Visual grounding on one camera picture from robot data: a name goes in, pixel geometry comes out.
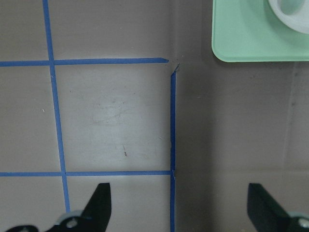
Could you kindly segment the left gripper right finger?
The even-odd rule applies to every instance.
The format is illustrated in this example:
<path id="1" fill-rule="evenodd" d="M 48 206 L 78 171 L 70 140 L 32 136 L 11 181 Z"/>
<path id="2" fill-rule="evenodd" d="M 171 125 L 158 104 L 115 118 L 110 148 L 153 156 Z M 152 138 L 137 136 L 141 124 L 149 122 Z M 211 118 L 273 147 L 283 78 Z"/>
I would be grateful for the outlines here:
<path id="1" fill-rule="evenodd" d="M 286 212 L 258 183 L 248 185 L 247 215 L 258 232 L 307 232 L 309 217 Z"/>

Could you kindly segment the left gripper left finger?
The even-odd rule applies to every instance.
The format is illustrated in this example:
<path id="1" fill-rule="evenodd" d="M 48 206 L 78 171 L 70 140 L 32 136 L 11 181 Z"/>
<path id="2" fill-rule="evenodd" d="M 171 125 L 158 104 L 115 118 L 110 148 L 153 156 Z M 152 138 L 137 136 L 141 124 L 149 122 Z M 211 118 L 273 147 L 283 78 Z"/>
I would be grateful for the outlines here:
<path id="1" fill-rule="evenodd" d="M 100 183 L 83 210 L 61 215 L 49 232 L 104 232 L 112 214 L 110 183 Z"/>

